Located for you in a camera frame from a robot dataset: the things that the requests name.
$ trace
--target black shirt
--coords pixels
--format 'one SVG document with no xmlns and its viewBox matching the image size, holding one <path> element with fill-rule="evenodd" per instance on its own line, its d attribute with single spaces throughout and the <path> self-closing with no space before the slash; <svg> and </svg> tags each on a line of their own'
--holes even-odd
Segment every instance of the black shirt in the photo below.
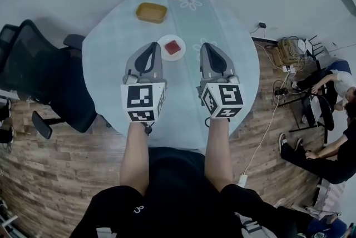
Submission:
<svg viewBox="0 0 356 238">
<path fill-rule="evenodd" d="M 118 237 L 141 232 L 173 236 L 195 231 L 242 237 L 242 224 L 234 212 L 252 217 L 278 237 L 291 237 L 285 234 L 290 221 L 278 218 L 276 209 L 264 203 L 255 191 L 228 185 L 219 193 L 204 176 L 202 154 L 166 147 L 154 149 L 160 155 L 152 160 L 150 150 L 146 195 L 128 186 L 101 191 L 93 197 L 72 237 L 97 237 L 96 228 L 101 227 L 111 228 Z"/>
<path fill-rule="evenodd" d="M 356 121 L 348 126 L 344 134 L 348 140 L 339 148 L 338 162 L 344 171 L 343 176 L 349 179 L 356 173 Z"/>
</svg>

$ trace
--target wooden floor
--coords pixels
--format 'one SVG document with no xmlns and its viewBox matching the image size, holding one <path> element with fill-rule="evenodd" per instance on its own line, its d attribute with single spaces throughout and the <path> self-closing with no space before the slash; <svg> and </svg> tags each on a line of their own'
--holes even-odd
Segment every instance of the wooden floor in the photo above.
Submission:
<svg viewBox="0 0 356 238">
<path fill-rule="evenodd" d="M 251 112 L 231 136 L 235 180 L 249 163 L 271 120 L 275 107 L 273 83 L 285 74 L 274 68 L 267 55 L 257 48 L 260 85 Z M 93 195 L 118 185 L 125 139 L 105 127 L 101 117 L 86 134 L 66 124 L 53 127 L 50 140 L 42 138 L 31 122 L 32 111 L 51 117 L 51 110 L 36 103 L 13 104 L 16 130 L 12 152 L 1 148 L 1 196 L 19 216 L 17 226 L 33 237 L 68 237 L 80 221 Z M 280 158 L 277 138 L 295 126 L 290 109 L 278 108 L 262 146 L 247 171 L 247 187 L 271 203 L 286 197 L 287 203 L 311 200 L 318 178 Z M 321 148 L 322 128 L 287 134 L 294 146 L 302 136 L 308 149 Z"/>
</svg>

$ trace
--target person sitting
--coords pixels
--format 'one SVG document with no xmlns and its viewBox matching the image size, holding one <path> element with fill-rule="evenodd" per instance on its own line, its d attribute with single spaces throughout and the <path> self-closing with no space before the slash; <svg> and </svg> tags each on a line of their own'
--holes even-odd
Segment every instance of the person sitting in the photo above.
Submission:
<svg viewBox="0 0 356 238">
<path fill-rule="evenodd" d="M 148 148 L 145 127 L 131 123 L 120 167 L 121 186 L 93 197 L 71 237 L 97 237 L 103 228 L 120 236 L 203 232 L 242 237 L 236 212 L 277 237 L 297 237 L 295 223 L 255 191 L 233 182 L 227 118 L 210 120 L 205 156 L 169 147 Z"/>
<path fill-rule="evenodd" d="M 317 94 L 318 90 L 326 85 L 325 98 L 332 111 L 343 111 L 344 105 L 351 102 L 356 96 L 356 83 L 351 76 L 346 60 L 337 60 L 325 70 L 313 73 L 302 81 L 292 81 L 291 85 L 293 89 L 302 91 L 312 88 L 313 94 Z M 337 103 L 338 95 L 342 100 Z"/>
<path fill-rule="evenodd" d="M 356 173 L 354 158 L 356 154 L 356 101 L 347 103 L 345 109 L 348 115 L 348 128 L 339 139 L 318 153 L 305 152 L 303 139 L 298 139 L 296 148 L 293 150 L 287 143 L 286 135 L 282 133 L 278 139 L 281 157 L 332 184 L 347 181 Z M 338 155 L 337 160 L 327 159 L 335 155 Z"/>
<path fill-rule="evenodd" d="M 279 206 L 277 210 L 282 215 L 291 218 L 296 224 L 298 233 L 306 235 L 307 238 L 341 238 L 347 231 L 347 225 L 336 214 L 318 220 L 307 213 L 283 206 Z"/>
</svg>

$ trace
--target black office chair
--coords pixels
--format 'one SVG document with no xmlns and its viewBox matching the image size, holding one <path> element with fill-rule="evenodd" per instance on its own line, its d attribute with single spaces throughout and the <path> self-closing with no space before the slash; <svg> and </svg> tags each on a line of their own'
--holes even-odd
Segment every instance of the black office chair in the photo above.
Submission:
<svg viewBox="0 0 356 238">
<path fill-rule="evenodd" d="M 313 111 L 312 111 L 312 109 L 310 107 L 310 96 L 317 96 L 318 97 L 319 104 L 320 104 L 320 109 L 322 111 L 321 117 L 323 117 L 323 119 L 324 119 L 324 124 L 322 124 L 319 121 L 315 122 Z M 296 132 L 296 131 L 315 128 L 315 127 L 318 127 L 318 126 L 323 126 L 324 127 L 324 143 L 326 143 L 327 140 L 328 140 L 328 130 L 331 131 L 331 130 L 334 129 L 333 111 L 332 111 L 332 108 L 330 107 L 330 104 L 327 101 L 327 99 L 324 96 L 311 94 L 311 92 L 308 91 L 308 92 L 305 92 L 305 94 L 303 96 L 300 96 L 297 99 L 294 99 L 292 101 L 284 102 L 283 104 L 280 104 L 279 107 L 282 107 L 282 106 L 285 106 L 285 105 L 289 105 L 290 103 L 297 102 L 297 101 L 301 101 L 301 104 L 303 106 L 303 114 L 306 115 L 306 118 L 308 119 L 308 125 L 309 126 L 308 127 L 304 127 L 304 128 L 300 128 L 298 120 L 296 119 L 295 113 L 294 113 L 292 107 L 290 107 L 290 109 L 291 109 L 291 111 L 293 113 L 296 125 L 298 126 L 298 129 L 293 129 L 293 130 L 290 130 L 289 132 Z"/>
<path fill-rule="evenodd" d="M 50 105 L 60 116 L 44 120 L 33 112 L 35 128 L 47 139 L 52 124 L 67 122 L 86 132 L 97 115 L 83 77 L 83 40 L 83 36 L 71 34 L 63 42 L 67 47 L 58 49 L 30 20 L 19 27 L 7 24 L 0 32 L 0 86 Z"/>
</svg>

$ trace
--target sneaker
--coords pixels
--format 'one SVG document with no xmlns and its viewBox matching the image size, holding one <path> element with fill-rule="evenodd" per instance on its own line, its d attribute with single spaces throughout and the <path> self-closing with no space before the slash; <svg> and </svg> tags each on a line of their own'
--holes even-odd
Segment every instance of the sneaker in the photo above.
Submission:
<svg viewBox="0 0 356 238">
<path fill-rule="evenodd" d="M 301 117 L 301 121 L 302 121 L 302 123 L 304 123 L 305 125 L 308 124 L 308 119 L 307 119 L 306 115 L 303 115 L 303 116 Z"/>
<path fill-rule="evenodd" d="M 283 199 L 280 199 L 279 201 L 277 201 L 277 203 L 274 205 L 274 207 L 277 209 L 278 207 L 280 206 L 283 206 L 285 204 L 287 199 L 283 198 Z"/>
<path fill-rule="evenodd" d="M 10 144 L 12 144 L 13 143 L 13 141 L 14 141 L 14 136 L 15 136 L 15 129 L 13 128 L 13 126 L 11 126 L 10 127 L 10 131 L 11 131 L 11 135 L 12 135 L 12 139 L 11 139 L 11 141 L 10 141 Z"/>
<path fill-rule="evenodd" d="M 300 88 L 298 87 L 298 82 L 297 81 L 292 81 L 291 82 L 291 87 L 295 90 L 300 91 Z"/>
<path fill-rule="evenodd" d="M 298 150 L 299 146 L 303 146 L 303 139 L 302 138 L 298 139 L 298 141 L 296 142 L 294 151 Z"/>
<path fill-rule="evenodd" d="M 278 138 L 278 145 L 279 145 L 279 153 L 282 153 L 282 146 L 283 144 L 287 143 L 287 137 L 284 133 L 281 133 Z"/>
</svg>

